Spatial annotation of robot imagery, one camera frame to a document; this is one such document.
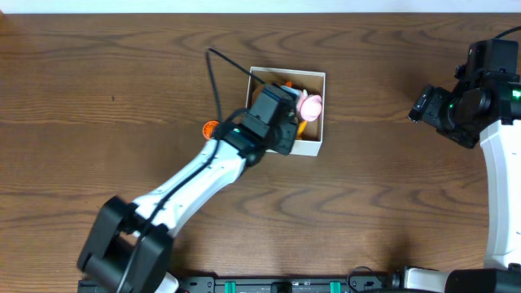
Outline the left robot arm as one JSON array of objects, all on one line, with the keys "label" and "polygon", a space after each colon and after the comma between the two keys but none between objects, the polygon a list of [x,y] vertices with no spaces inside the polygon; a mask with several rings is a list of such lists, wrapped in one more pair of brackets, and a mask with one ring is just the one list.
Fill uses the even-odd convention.
[{"label": "left robot arm", "polygon": [[99,210],[77,268],[108,292],[175,292],[168,272],[174,239],[219,190],[264,154],[288,155],[298,129],[296,94],[265,85],[249,108],[222,121],[202,151],[164,184],[131,203]]}]

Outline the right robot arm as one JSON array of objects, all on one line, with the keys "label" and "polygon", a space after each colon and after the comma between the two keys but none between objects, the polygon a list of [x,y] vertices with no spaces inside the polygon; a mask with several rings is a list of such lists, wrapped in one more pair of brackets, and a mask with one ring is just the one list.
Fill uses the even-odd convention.
[{"label": "right robot arm", "polygon": [[488,243],[481,269],[407,268],[394,288],[408,292],[520,290],[519,44],[501,36],[470,45],[452,90],[427,85],[409,112],[467,149],[480,146],[488,179]]}]

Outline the brown plush toy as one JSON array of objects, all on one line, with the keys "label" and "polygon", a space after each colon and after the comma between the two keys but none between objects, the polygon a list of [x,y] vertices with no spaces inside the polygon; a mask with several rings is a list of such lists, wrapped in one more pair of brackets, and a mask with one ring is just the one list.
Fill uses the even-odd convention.
[{"label": "brown plush toy", "polygon": [[265,85],[259,85],[257,86],[253,92],[252,92],[252,100],[251,100],[251,105],[253,105],[257,98],[260,96],[260,94],[262,93],[263,89],[265,88]]}]

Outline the pink pig toy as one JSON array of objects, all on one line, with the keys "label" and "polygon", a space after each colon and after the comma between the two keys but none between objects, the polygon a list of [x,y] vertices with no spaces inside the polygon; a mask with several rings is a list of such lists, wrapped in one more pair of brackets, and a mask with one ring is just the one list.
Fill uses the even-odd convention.
[{"label": "pink pig toy", "polygon": [[322,96],[309,94],[307,90],[298,90],[287,85],[283,85],[282,89],[295,98],[296,112],[301,120],[315,121],[322,114]]}]

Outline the orange patterned ball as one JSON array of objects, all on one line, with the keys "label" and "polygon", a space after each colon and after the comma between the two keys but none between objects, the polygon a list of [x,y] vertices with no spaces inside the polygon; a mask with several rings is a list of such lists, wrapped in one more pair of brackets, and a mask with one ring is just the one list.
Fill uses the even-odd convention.
[{"label": "orange patterned ball", "polygon": [[202,133],[203,133],[203,136],[207,139],[207,140],[210,140],[212,139],[217,127],[219,126],[220,122],[218,120],[209,120],[207,121],[203,128],[202,128]]}]

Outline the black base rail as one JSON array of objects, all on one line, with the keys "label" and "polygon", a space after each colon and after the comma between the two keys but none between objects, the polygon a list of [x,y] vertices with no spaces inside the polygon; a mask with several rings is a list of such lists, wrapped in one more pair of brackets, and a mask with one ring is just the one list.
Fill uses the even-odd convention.
[{"label": "black base rail", "polygon": [[350,293],[404,292],[388,286],[385,277],[358,274],[344,278],[179,278],[177,283],[161,284],[158,292],[172,293]]}]

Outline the white cardboard box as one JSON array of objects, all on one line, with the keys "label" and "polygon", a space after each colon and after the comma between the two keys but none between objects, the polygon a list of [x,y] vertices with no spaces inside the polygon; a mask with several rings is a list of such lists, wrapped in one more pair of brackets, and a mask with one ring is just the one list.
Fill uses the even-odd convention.
[{"label": "white cardboard box", "polygon": [[268,84],[287,85],[309,94],[322,96],[322,114],[308,122],[303,139],[295,141],[291,155],[317,156],[323,141],[323,122],[326,103],[326,74],[324,72],[303,71],[283,68],[250,67],[250,73]]}]

